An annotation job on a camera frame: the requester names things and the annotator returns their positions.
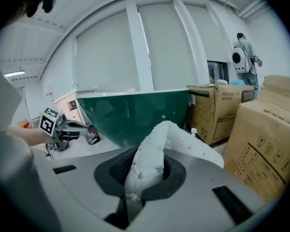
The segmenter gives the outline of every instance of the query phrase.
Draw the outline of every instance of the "black rubber strip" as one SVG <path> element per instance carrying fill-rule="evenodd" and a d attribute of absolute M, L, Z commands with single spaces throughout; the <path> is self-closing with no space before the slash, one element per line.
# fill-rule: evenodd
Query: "black rubber strip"
<path fill-rule="evenodd" d="M 74 165 L 67 165 L 67 166 L 63 166 L 63 167 L 59 167 L 59 168 L 54 168 L 54 172 L 55 174 L 61 174 L 67 171 L 71 171 L 73 169 L 76 169 L 76 167 Z"/>
<path fill-rule="evenodd" d="M 252 216 L 251 211 L 226 186 L 212 190 L 237 225 Z"/>

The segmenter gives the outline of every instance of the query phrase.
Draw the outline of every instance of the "green basin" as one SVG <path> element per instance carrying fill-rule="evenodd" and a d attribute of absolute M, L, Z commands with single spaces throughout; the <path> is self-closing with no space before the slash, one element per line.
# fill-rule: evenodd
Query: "green basin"
<path fill-rule="evenodd" d="M 91 93 L 77 98 L 90 122 L 118 146 L 138 145 L 164 120 L 183 127 L 189 89 Z"/>

